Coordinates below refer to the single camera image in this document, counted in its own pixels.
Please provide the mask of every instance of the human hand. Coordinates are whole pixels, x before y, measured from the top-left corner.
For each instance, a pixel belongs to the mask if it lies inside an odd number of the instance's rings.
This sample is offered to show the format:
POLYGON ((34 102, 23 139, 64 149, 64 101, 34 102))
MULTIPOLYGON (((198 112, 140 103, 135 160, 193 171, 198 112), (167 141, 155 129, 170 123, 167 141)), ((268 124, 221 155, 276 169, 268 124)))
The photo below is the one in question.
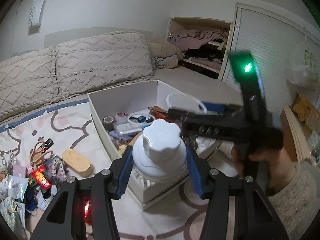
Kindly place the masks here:
MULTIPOLYGON (((243 176, 243 163, 239 161, 239 155, 235 147, 231 149, 231 155, 235 164, 235 168, 240 176, 243 176)), ((269 162, 270 181, 269 187, 278 193, 285 186, 287 186, 293 179, 296 168, 290 157, 282 148, 281 151, 276 150, 262 150, 255 154, 249 155, 250 160, 255 162, 267 161, 269 162)))

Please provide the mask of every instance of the sleeve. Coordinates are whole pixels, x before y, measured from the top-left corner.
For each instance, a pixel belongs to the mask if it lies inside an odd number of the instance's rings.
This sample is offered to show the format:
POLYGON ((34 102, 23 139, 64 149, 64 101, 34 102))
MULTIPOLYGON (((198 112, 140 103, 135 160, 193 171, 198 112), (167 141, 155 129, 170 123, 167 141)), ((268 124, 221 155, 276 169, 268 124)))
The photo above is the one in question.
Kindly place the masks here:
POLYGON ((279 193, 269 197, 290 240, 298 240, 308 229, 320 208, 316 180, 296 165, 293 180, 279 193))

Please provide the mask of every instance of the white box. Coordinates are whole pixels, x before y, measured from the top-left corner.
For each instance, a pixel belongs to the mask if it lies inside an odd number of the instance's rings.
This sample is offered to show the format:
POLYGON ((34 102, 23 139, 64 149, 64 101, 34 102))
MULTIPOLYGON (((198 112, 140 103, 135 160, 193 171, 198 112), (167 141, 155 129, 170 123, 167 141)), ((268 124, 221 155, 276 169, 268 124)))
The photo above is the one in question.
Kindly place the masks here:
MULTIPOLYGON (((107 88, 88 94, 93 124, 112 161, 121 156, 102 125, 103 118, 108 115, 115 116, 117 112, 134 113, 147 109, 148 106, 159 106, 168 110, 166 98, 173 92, 181 93, 181 91, 166 83, 154 80, 107 88)), ((197 150, 197 153, 200 157, 207 159, 219 147, 221 141, 215 139, 205 140, 204 146, 202 145, 197 150)), ((178 187, 187 177, 188 171, 186 170, 175 180, 155 183, 142 178, 133 169, 128 187, 136 201, 143 209, 146 209, 178 187)))

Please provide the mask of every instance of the tufted cushion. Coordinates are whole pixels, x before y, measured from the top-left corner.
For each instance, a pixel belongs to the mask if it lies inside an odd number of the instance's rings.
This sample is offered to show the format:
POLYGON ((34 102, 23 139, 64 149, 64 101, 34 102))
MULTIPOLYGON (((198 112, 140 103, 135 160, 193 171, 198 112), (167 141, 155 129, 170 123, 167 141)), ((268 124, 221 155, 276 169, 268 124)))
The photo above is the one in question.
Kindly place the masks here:
POLYGON ((0 63, 0 122, 57 100, 51 48, 35 50, 0 63))
POLYGON ((152 75, 145 37, 137 32, 119 31, 68 41, 58 44, 56 51, 62 99, 152 75))

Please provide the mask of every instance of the green glowing led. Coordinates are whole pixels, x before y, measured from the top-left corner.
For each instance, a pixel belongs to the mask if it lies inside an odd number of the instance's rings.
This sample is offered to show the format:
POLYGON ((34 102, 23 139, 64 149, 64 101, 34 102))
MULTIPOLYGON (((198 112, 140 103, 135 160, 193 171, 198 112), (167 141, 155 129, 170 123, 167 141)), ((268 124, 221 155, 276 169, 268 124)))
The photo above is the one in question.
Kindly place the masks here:
POLYGON ((249 63, 247 66, 245 66, 244 71, 249 72, 252 69, 251 63, 249 63))

